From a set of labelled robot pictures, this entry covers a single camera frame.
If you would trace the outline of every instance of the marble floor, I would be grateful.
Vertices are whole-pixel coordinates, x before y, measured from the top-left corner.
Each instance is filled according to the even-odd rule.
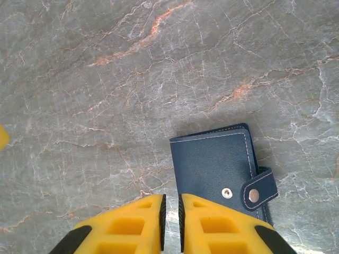
[[[169,138],[246,122],[278,232],[339,253],[338,28],[337,0],[1,0],[0,252],[166,193],[179,253]]]

